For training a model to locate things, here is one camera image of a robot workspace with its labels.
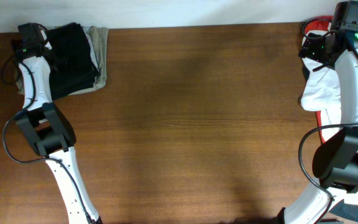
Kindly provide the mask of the black shorts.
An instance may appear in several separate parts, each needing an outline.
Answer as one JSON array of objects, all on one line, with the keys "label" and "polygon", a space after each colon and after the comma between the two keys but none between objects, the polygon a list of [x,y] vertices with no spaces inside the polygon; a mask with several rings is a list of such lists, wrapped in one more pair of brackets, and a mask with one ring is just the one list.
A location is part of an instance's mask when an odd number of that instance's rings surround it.
[{"label": "black shorts", "polygon": [[92,88],[100,72],[91,59],[91,46],[82,26],[71,23],[49,29],[47,38],[55,56],[49,77],[52,99]]}]

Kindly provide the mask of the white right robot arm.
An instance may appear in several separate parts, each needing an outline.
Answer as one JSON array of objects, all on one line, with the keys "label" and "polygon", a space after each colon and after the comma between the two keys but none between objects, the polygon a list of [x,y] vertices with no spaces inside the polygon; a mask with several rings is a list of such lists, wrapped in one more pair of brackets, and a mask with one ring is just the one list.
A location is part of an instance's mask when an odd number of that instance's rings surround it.
[{"label": "white right robot arm", "polygon": [[339,2],[326,32],[302,28],[301,33],[299,56],[316,62],[317,71],[337,74],[341,119],[314,154],[309,186],[281,209],[275,223],[324,223],[339,202],[358,205],[358,1]]}]

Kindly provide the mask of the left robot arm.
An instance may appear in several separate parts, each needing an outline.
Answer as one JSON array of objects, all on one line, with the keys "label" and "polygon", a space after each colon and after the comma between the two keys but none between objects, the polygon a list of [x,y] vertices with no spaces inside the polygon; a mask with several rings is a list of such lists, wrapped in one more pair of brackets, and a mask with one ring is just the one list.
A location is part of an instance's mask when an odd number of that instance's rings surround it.
[{"label": "left robot arm", "polygon": [[106,48],[95,47],[106,37],[94,28],[70,23],[46,28],[38,23],[18,26],[21,39],[12,41],[17,87],[24,105],[7,123],[15,123],[57,181],[70,223],[101,223],[86,191],[76,161],[76,135],[55,104],[60,98],[84,94],[106,84],[102,64]]}]

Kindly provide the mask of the red garment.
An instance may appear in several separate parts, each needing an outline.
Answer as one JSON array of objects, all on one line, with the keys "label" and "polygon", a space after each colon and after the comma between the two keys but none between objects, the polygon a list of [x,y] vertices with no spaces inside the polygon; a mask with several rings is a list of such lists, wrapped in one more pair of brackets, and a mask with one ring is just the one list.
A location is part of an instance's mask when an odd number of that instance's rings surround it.
[{"label": "red garment", "polygon": [[[306,25],[305,32],[306,34],[315,33],[323,35],[331,28],[331,23],[329,21],[314,21]],[[309,77],[309,72],[306,71],[306,67],[303,65],[303,74],[307,81]],[[322,143],[325,143],[329,138],[333,137],[339,131],[339,128],[323,129],[319,131],[319,136]]]}]

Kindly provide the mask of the white shirt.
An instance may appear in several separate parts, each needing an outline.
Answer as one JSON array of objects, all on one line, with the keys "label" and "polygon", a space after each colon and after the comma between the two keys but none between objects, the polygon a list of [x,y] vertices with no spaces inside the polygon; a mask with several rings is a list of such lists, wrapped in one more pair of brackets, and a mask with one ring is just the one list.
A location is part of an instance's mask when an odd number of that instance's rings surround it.
[{"label": "white shirt", "polygon": [[[321,63],[309,58],[303,58],[302,61],[310,74],[301,97],[301,107],[306,111],[316,112],[318,126],[339,124],[341,98],[337,73],[328,67],[314,72],[313,69],[321,66]],[[358,193],[348,196],[344,202],[358,205]]]}]

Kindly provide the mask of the folded khaki shorts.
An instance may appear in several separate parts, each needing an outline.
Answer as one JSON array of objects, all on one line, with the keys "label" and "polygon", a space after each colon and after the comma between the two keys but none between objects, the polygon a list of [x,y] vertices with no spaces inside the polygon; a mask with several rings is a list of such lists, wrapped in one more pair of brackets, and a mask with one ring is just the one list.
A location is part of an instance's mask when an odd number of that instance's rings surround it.
[{"label": "folded khaki shorts", "polygon": [[[40,99],[45,97],[48,101],[53,101],[49,83],[51,70],[48,62],[42,55],[44,47],[52,49],[47,38],[47,31],[55,28],[46,28],[38,23],[22,24],[18,26],[21,39],[12,40],[11,42],[14,52],[14,63],[19,71],[19,76],[15,82],[19,91],[29,98]],[[100,76],[95,79],[92,88],[76,91],[70,95],[96,91],[104,87],[107,80],[108,29],[95,26],[82,26],[82,28],[91,46],[91,59],[97,66]]]}]

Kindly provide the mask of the dark grey garment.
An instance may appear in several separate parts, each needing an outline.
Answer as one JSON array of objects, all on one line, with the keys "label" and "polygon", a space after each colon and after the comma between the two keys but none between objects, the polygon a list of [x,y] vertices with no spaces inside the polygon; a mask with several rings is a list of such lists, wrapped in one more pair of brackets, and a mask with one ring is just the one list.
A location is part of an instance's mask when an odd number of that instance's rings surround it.
[{"label": "dark grey garment", "polygon": [[358,223],[358,205],[346,204],[343,200],[341,200],[333,206],[330,213]]}]

